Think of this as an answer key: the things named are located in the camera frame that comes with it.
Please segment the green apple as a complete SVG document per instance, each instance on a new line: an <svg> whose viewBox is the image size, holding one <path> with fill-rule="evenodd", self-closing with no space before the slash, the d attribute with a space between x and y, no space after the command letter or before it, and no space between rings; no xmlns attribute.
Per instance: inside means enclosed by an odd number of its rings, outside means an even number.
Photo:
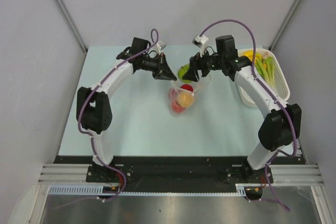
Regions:
<svg viewBox="0 0 336 224"><path fill-rule="evenodd" d="M191 83L192 82L191 80L184 79L184 75L189 70L189 68L190 68L190 65L185 64L185 65L181 66L178 70L178 73L177 73L178 78L184 83Z"/></svg>

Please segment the red tomato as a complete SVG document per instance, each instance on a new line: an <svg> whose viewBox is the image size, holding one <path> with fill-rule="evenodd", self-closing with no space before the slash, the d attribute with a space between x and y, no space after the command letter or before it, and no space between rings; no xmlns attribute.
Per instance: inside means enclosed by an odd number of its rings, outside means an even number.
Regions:
<svg viewBox="0 0 336 224"><path fill-rule="evenodd" d="M187 84L187 83L181 85L180 88L183 89L183 90L190 91L190 92L194 91L194 88L190 84Z"/></svg>

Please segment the clear dotted zip top bag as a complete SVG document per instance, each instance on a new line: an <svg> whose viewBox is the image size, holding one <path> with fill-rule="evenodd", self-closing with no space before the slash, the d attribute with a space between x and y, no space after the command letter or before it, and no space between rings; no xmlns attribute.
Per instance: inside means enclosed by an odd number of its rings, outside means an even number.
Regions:
<svg viewBox="0 0 336 224"><path fill-rule="evenodd" d="M195 104L197 97L207 88L211 80L212 77L209 74L207 77L201 77L198 82L185 83L180 79L170 81L167 93L170 113L178 116L189 110Z"/></svg>

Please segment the orange yellow peach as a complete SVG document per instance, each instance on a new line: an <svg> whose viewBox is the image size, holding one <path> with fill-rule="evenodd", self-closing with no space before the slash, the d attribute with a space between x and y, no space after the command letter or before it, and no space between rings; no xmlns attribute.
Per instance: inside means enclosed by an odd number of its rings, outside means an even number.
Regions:
<svg viewBox="0 0 336 224"><path fill-rule="evenodd" d="M176 97L177 103L183 108L189 108L194 104L194 93L183 91Z"/></svg>

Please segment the red apple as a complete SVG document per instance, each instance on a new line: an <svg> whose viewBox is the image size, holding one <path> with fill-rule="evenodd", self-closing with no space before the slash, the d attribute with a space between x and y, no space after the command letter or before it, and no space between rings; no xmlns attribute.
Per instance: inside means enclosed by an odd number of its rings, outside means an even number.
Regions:
<svg viewBox="0 0 336 224"><path fill-rule="evenodd" d="M185 91L185 90L183 90L183 89L175 90L175 89L171 88L169 90L169 93L168 93L168 97L169 97L170 102L171 102L172 111L176 114L182 113L183 111L186 110L186 108L181 107L176 101L177 95L179 93L183 92L183 91Z"/></svg>

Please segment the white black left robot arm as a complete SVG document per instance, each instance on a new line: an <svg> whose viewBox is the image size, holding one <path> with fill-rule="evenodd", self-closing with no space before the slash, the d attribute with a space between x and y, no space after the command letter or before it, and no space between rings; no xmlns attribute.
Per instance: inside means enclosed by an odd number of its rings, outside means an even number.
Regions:
<svg viewBox="0 0 336 224"><path fill-rule="evenodd" d="M138 70L151 72L155 80L176 81L177 77L162 52L165 47L163 41L149 42L134 37L132 45L118 54L114 66L101 81L77 91L78 129L90 137L92 160L100 166L97 174L105 182L112 181L116 175L116 169L109 165L114 154L108 147L109 141L103 137L112 122L110 98Z"/></svg>

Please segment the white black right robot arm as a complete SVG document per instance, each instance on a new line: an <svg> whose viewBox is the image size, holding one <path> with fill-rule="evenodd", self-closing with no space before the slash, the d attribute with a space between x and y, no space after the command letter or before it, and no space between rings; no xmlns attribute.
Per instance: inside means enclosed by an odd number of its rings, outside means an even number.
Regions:
<svg viewBox="0 0 336 224"><path fill-rule="evenodd" d="M198 82L200 77L206 77L210 71L220 70L248 93L264 118L258 131L259 143L247 157L242 169L243 179L254 183L261 177L261 169L285 146L293 145L293 149L297 149L302 110L299 105L290 105L276 95L256 73L253 61L246 56L239 56L233 36L217 37L217 50L212 54L206 50L206 36L195 37L193 44L200 51L190 58L189 69L183 79Z"/></svg>

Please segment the yellow banana bunch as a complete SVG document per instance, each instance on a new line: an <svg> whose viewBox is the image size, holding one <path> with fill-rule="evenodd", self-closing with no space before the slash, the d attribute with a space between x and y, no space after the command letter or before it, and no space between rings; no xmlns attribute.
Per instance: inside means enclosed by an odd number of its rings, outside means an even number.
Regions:
<svg viewBox="0 0 336 224"><path fill-rule="evenodd" d="M248 59L253 60L254 51L253 50L244 51L242 53L242 56L246 56ZM255 60L257 59L260 61L263 61L262 55L258 52L255 53Z"/></svg>

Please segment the pale green celery bunch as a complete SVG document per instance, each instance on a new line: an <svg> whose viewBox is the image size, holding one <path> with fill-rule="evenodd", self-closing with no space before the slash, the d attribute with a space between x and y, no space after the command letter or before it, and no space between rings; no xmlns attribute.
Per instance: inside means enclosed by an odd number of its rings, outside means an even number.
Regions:
<svg viewBox="0 0 336 224"><path fill-rule="evenodd" d="M272 88L275 88L275 64L274 59L271 56L263 58L257 55L255 59L255 67L259 75L266 81L266 83Z"/></svg>

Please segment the garlic bulb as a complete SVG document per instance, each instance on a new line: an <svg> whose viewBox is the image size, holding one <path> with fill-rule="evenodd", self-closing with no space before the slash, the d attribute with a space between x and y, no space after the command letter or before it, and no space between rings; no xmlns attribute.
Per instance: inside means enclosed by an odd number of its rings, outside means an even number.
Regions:
<svg viewBox="0 0 336 224"><path fill-rule="evenodd" d="M272 59L272 55L269 52L266 52L263 54L263 60L271 60Z"/></svg>

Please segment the white perforated plastic basket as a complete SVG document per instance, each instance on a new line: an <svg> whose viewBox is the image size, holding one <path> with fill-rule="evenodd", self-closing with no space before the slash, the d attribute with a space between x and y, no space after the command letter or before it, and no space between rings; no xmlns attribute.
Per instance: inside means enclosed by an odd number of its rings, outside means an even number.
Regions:
<svg viewBox="0 0 336 224"><path fill-rule="evenodd" d="M253 49L251 48L251 49L238 50L238 56L242 57L242 53L248 50L253 50ZM267 49L263 49L263 48L257 48L256 52L260 53L262 56L266 52L269 52L272 55L274 59L274 64L275 64L275 88L273 89L273 91L276 93L276 95L278 95L279 97L287 101L290 97L290 90L289 90L286 78L280 67L280 64L278 63L278 60L276 59L276 56L271 51ZM240 86L237 85L237 87L238 87L239 95L240 95L240 98L243 104L251 108L256 108L254 101L248 95L248 93Z"/></svg>

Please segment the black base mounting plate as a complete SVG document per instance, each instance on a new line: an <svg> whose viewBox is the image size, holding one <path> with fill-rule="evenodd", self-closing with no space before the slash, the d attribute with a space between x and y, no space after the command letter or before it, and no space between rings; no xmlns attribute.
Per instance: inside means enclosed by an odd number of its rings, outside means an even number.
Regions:
<svg viewBox="0 0 336 224"><path fill-rule="evenodd" d="M128 193L232 193L235 184L273 181L275 168L252 170L246 157L116 156L110 168L90 156L57 156L54 164L87 164L84 181L107 184L108 192L125 186Z"/></svg>

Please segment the aluminium frame rail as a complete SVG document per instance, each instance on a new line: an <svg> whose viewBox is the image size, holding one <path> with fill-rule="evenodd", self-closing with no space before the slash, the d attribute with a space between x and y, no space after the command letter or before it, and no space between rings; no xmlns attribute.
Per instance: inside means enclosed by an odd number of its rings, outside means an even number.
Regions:
<svg viewBox="0 0 336 224"><path fill-rule="evenodd" d="M45 164L38 178L41 185L86 184L88 164ZM275 186L323 186L317 165L270 165Z"/></svg>

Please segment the right aluminium corner post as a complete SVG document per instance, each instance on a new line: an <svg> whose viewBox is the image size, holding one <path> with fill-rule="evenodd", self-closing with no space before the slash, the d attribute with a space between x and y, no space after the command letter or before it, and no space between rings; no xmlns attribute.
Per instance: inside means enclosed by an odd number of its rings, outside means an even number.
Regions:
<svg viewBox="0 0 336 224"><path fill-rule="evenodd" d="M291 20L293 19L295 13L299 9L302 1L303 0L293 0L292 4L290 5L289 10L287 11L287 13L285 15L285 18L283 19L279 29L276 32L273 40L271 41L270 45L267 47L268 50L273 51L277 47L280 39L284 35L286 29L289 27L289 24L290 24Z"/></svg>

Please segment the aluminium corner post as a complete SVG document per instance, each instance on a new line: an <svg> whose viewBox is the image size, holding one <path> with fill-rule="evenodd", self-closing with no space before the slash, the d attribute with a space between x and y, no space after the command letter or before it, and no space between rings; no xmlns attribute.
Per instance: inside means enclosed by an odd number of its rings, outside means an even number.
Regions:
<svg viewBox="0 0 336 224"><path fill-rule="evenodd" d="M285 18L283 19L279 29L276 32L273 40L271 41L270 45L267 47L268 50L273 51L277 47L280 39L284 35L286 29L289 27L289 24L290 24L291 20L293 19L295 13L299 9L302 1L303 0L293 0L292 4L290 5L289 10L287 11L287 13L285 15Z"/></svg>
<svg viewBox="0 0 336 224"><path fill-rule="evenodd" d="M88 48L85 45L85 42L64 2L64 0L53 0L55 2L55 5L57 9L59 10L61 16L63 17L66 25L68 26L71 34L73 35L75 41L77 42L78 46L80 47L81 51L84 53L84 55L87 54Z"/></svg>

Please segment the left aluminium corner post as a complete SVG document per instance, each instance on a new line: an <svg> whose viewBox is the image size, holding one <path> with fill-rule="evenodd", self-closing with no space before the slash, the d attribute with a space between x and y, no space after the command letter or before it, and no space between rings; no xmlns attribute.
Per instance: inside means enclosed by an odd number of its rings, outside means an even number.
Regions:
<svg viewBox="0 0 336 224"><path fill-rule="evenodd" d="M81 51L84 53L84 55L87 54L88 48L85 45L85 42L64 2L64 0L53 0L55 2L55 5L57 9L59 10L61 16L63 17L66 25L68 26L71 34L73 35L75 41L77 42L78 46L80 47Z"/></svg>

